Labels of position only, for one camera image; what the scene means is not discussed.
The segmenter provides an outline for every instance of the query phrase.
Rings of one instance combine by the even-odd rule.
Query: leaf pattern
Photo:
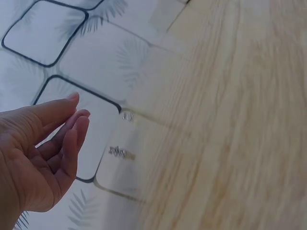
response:
[[[29,227],[29,222],[27,220],[29,216],[29,213],[27,211],[23,212],[20,217],[18,218],[16,224],[15,224],[15,228],[18,230],[25,230],[28,229]]]
[[[90,227],[91,220],[96,217],[95,214],[98,212],[98,207],[99,204],[95,202],[95,198],[86,198],[82,189],[80,196],[73,193],[71,205],[69,205],[71,214],[68,215],[68,219],[74,227],[68,229],[77,230],[79,227]]]
[[[122,71],[124,81],[133,88],[138,80],[146,77],[142,67],[149,52],[149,44],[136,37],[127,38],[117,50],[118,68]]]
[[[80,5],[82,8],[90,8],[95,0],[86,0],[83,4]],[[99,26],[103,25],[104,20],[109,20],[110,16],[115,18],[117,15],[122,16],[125,13],[125,8],[128,6],[126,0],[104,0],[100,3],[97,8],[93,11],[90,11],[90,17],[83,24],[83,26],[78,31],[80,36],[84,36],[87,33],[95,32]],[[72,11],[69,14],[69,20],[59,28],[61,32],[60,38],[68,39],[71,37],[75,31],[76,24],[79,24],[76,20],[76,12]]]
[[[95,10],[94,15],[109,20],[110,16],[113,18],[116,15],[122,16],[125,9],[128,7],[126,0],[104,0]]]
[[[34,87],[33,82],[43,82],[45,74],[39,65],[15,56],[1,77],[9,91],[18,95],[25,105],[30,105],[39,88]]]
[[[81,22],[83,21],[83,18],[84,18],[83,12],[75,10],[70,11],[67,15],[67,19],[63,22],[63,24],[56,28],[56,30],[58,30],[60,34],[59,40],[70,39],[73,33],[80,26]]]

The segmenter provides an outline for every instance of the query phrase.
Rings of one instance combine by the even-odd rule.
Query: wood grain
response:
[[[129,100],[140,229],[306,229],[307,1],[191,0],[169,33],[188,58]]]

